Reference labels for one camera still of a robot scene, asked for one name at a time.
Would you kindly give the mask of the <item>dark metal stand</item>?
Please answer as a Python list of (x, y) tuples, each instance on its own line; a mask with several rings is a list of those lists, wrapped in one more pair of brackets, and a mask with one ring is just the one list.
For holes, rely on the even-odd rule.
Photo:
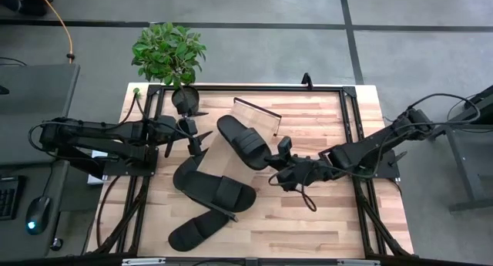
[(432, 139), (444, 135), (450, 145), (467, 200), (451, 212), (493, 207), (493, 85), (471, 96), (481, 117), (468, 125), (440, 126)]

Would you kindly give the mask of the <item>wooden shelf black metal frame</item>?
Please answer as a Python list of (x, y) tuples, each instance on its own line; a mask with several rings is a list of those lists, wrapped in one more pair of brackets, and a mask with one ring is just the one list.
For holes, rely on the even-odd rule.
[[(235, 98), (233, 100), (232, 109), (223, 116), (225, 115), (234, 116), (246, 127), (253, 127), (264, 138), (269, 148), (271, 139), (277, 135), (280, 121), (282, 119), (282, 116), (279, 113), (275, 113), (240, 98)], [(216, 131), (218, 134), (214, 137), (208, 150), (202, 153), (205, 157), (196, 171), (219, 177), (230, 177), (243, 184), (250, 185), (254, 174), (260, 172), (261, 170), (250, 169), (238, 157), (231, 145), (229, 145), (221, 135), (217, 127)], [(237, 213), (225, 211), (219, 208), (209, 209), (225, 214), (233, 221), (237, 220)]]

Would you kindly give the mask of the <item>silver metal bracket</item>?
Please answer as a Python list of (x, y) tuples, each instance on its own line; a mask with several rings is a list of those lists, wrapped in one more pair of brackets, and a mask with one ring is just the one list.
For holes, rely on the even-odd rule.
[(165, 258), (126, 258), (121, 266), (160, 266), (166, 263)]
[(381, 266), (381, 263), (373, 260), (338, 259), (337, 266)]

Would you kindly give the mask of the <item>person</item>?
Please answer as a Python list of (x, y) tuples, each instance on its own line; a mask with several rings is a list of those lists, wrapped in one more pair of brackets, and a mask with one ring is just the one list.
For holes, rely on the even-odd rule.
[(38, 17), (47, 14), (48, 3), (53, 3), (53, 0), (0, 0), (0, 6), (12, 12)]

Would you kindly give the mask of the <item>grey desk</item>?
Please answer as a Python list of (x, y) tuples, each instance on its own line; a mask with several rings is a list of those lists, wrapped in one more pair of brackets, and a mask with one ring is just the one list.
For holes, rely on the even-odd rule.
[[(68, 116), (80, 67), (76, 64), (0, 67), (0, 177), (26, 177), (16, 218), (0, 221), (0, 261), (43, 258), (49, 252), (60, 212), (95, 210), (100, 186), (87, 174), (35, 150), (28, 131), (44, 120)], [(51, 198), (49, 223), (38, 235), (28, 234), (25, 215), (37, 197)]]

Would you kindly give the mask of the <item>green potted plant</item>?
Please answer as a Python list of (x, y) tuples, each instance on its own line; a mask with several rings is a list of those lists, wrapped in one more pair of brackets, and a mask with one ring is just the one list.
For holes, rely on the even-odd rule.
[(147, 81), (157, 81), (174, 88), (173, 105), (178, 114), (199, 111), (199, 96), (192, 84), (206, 61), (206, 46), (201, 34), (170, 22), (143, 29), (132, 46), (131, 64)]

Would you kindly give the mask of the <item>white box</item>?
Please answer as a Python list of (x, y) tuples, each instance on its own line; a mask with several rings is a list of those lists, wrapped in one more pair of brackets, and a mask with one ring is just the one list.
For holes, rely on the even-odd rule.
[[(108, 153), (104, 153), (98, 150), (92, 151), (92, 158), (96, 157), (107, 157)], [(87, 184), (88, 185), (101, 185), (107, 181), (108, 177), (106, 175), (102, 175), (101, 177), (94, 177), (93, 175), (88, 175)]]

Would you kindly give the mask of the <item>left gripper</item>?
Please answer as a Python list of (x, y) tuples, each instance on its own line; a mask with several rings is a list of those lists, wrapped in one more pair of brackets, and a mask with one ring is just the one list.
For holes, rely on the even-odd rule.
[(196, 123), (192, 118), (208, 115), (207, 112), (189, 110), (183, 114), (183, 118), (176, 120), (172, 116), (158, 116), (153, 120), (153, 141), (158, 144), (166, 144), (181, 139), (188, 139), (188, 150), (191, 156), (198, 156), (203, 151), (202, 141), (207, 138), (212, 131), (200, 134)]

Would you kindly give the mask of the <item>black rubber slide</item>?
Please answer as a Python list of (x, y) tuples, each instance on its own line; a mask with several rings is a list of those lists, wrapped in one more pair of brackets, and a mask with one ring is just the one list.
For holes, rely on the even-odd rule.
[(175, 173), (173, 174), (173, 185), (177, 190), (183, 189), (186, 175), (190, 171), (197, 170), (204, 157), (205, 157), (204, 154), (199, 156), (189, 157), (178, 166)]
[(216, 122), (216, 127), (250, 169), (263, 170), (268, 166), (265, 158), (271, 155), (270, 148), (253, 127), (244, 126), (231, 115), (221, 116)]
[(191, 218), (172, 231), (168, 237), (169, 245), (175, 251), (191, 251), (223, 228), (229, 221), (230, 218), (225, 214), (210, 210)]
[(219, 177), (196, 170), (186, 175), (181, 191), (208, 208), (219, 208), (233, 213), (248, 210), (257, 198), (256, 191), (250, 185), (230, 177)]

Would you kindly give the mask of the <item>black computer mouse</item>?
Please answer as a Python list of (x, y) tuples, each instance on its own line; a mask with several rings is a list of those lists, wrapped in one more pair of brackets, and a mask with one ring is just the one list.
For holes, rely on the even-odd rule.
[(41, 234), (49, 223), (49, 210), (51, 198), (40, 196), (35, 198), (29, 205), (25, 215), (25, 226), (28, 234)]

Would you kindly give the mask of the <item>black keyboard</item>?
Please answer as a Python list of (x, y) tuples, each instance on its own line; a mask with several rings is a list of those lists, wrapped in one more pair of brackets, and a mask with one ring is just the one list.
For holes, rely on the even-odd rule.
[(16, 218), (26, 177), (0, 177), (0, 221)]

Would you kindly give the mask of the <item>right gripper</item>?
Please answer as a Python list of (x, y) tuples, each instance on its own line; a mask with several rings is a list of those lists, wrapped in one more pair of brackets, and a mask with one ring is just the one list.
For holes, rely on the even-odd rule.
[(313, 160), (309, 157), (291, 157), (292, 139), (285, 136), (278, 144), (278, 156), (288, 160), (288, 168), (275, 174), (277, 186), (286, 192), (296, 191), (297, 184), (311, 184), (315, 181), (328, 181), (333, 178), (331, 164), (325, 160)]

